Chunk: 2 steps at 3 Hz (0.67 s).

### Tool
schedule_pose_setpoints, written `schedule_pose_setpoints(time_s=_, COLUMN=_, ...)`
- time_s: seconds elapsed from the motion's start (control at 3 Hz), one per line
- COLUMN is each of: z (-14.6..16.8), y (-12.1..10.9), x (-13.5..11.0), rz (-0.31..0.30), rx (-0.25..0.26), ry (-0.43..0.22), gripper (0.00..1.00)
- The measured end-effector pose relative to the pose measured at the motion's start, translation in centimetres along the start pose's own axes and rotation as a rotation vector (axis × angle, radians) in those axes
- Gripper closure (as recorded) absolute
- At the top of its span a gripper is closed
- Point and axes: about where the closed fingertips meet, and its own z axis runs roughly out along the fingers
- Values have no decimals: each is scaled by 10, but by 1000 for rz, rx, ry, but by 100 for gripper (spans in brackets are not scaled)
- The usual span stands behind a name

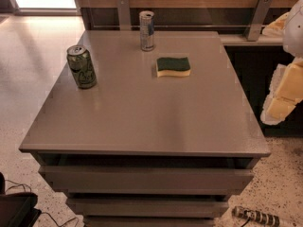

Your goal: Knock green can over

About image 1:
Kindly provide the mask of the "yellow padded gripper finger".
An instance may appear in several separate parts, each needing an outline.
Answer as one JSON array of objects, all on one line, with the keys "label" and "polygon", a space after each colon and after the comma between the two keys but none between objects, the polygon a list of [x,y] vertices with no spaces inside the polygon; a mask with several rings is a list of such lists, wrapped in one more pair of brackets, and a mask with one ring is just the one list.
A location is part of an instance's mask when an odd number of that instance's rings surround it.
[{"label": "yellow padded gripper finger", "polygon": [[303,100],[303,60],[295,58],[288,65],[279,64],[269,90],[260,120],[266,125],[277,125]]},{"label": "yellow padded gripper finger", "polygon": [[262,34],[269,37],[281,37],[288,15],[289,13],[286,12],[279,16],[262,30]]}]

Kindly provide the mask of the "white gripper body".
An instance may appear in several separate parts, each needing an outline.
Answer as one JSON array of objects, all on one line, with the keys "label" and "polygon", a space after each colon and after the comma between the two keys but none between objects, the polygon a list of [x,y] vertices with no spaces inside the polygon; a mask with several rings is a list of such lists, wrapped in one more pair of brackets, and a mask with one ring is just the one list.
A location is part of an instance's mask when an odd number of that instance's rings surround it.
[{"label": "white gripper body", "polygon": [[285,21],[283,49],[294,57],[303,57],[303,0],[294,4]]}]

